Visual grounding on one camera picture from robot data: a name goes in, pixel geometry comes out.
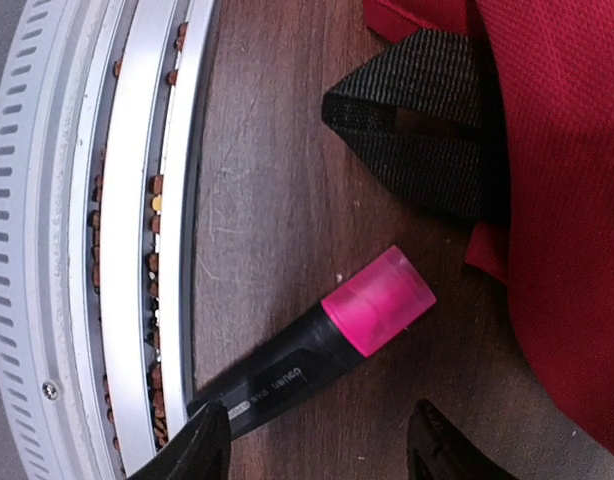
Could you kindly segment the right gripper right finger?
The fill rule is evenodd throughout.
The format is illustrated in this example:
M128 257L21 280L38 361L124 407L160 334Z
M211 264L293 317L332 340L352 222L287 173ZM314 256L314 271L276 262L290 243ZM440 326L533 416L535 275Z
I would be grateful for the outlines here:
M427 399L416 403L409 420L407 468L408 478L418 480L516 480Z

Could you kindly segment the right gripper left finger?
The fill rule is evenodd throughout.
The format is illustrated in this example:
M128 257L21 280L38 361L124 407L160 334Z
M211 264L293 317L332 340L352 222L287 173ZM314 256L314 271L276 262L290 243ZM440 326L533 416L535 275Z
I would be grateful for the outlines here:
M228 478L231 429L221 402L209 402L129 480L203 480Z

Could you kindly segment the pink black highlighter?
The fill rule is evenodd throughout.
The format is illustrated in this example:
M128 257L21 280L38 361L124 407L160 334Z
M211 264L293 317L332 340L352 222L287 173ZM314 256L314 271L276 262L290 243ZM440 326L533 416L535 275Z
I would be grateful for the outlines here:
M221 403L232 438L240 438L346 375L435 302L422 276L392 246L218 375L187 411Z

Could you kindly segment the red backpack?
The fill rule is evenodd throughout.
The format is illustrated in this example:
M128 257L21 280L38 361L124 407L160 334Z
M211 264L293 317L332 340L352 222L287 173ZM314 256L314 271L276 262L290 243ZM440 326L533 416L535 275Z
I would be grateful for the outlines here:
M392 193L470 220L555 405L614 455L614 1L367 1L390 46L322 119Z

